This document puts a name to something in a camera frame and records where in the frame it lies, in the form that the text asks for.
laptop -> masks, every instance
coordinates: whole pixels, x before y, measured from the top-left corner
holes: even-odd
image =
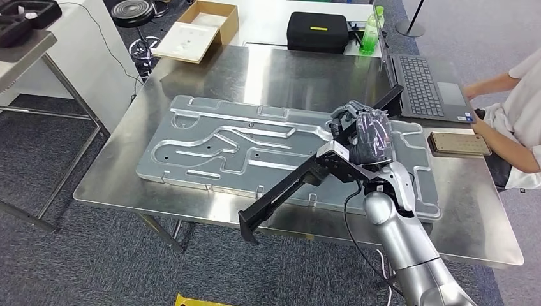
[[[422,56],[391,54],[379,23],[377,24],[382,59],[391,86],[400,84],[404,87],[400,105],[401,116],[475,122],[473,109],[463,94],[451,65]]]

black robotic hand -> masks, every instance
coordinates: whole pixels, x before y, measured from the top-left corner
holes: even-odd
[[[342,132],[342,120],[355,124],[357,131],[351,145],[350,161],[365,166],[386,164],[392,160],[390,122],[387,113],[351,100],[331,114],[330,130],[333,136]]]

person's arm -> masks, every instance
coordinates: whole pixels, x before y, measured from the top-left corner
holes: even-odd
[[[510,91],[511,89],[515,88],[520,80],[520,78],[512,78],[509,73],[506,72],[493,78],[464,87],[464,94],[468,99],[471,100],[482,94]]]
[[[541,172],[535,156],[528,148],[507,138],[479,118],[477,118],[477,123],[472,124],[471,127],[476,134],[483,135],[492,151],[510,163],[511,166],[524,173]]]

black stool seat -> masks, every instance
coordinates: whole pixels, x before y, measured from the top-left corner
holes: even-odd
[[[124,0],[112,8],[111,16],[119,27],[140,27],[154,18],[154,8],[146,0]]]

metal plate with grooves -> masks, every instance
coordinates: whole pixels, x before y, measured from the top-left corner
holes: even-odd
[[[139,164],[143,179],[256,198],[332,139],[328,113],[177,96]],[[394,158],[414,178],[416,209],[425,222],[441,217],[418,124],[392,121]],[[329,176],[301,187],[287,203],[342,210],[356,184]],[[364,214],[362,194],[348,211]]]

